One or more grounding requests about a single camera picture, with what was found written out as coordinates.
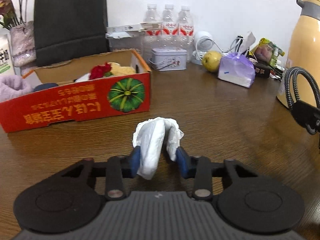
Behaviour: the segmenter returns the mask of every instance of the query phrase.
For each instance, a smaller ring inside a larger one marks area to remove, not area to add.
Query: red cardboard box
[[[117,62],[137,74],[74,83],[96,65]],[[50,88],[0,103],[0,123],[6,133],[68,120],[85,121],[150,110],[151,70],[135,50],[102,53],[37,68],[25,78]]]

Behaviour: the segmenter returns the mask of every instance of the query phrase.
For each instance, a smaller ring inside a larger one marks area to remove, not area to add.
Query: yellow kettle
[[[302,11],[291,36],[285,68],[302,67],[306,69],[320,86],[320,0],[297,0],[297,4],[302,8]],[[300,100],[316,106],[308,81],[299,75],[297,84]],[[290,90],[294,98],[292,80]],[[284,89],[284,75],[277,98],[288,107]]]

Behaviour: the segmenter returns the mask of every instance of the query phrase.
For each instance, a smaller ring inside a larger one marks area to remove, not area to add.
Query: purple tissue package
[[[230,53],[221,58],[218,78],[249,88],[255,78],[253,64],[244,55]]]

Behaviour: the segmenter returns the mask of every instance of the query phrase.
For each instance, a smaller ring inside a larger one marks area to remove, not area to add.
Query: bottle cap
[[[188,5],[182,5],[181,10],[190,11],[190,7]]]
[[[166,9],[171,9],[171,10],[173,10],[173,4],[166,4],[166,5],[164,5],[164,8],[166,8]]]
[[[150,9],[156,9],[157,8],[157,4],[156,3],[148,3],[147,7]]]

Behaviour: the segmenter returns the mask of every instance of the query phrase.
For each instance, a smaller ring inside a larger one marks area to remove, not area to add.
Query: black shopping bag
[[[37,65],[108,52],[107,0],[35,0]]]

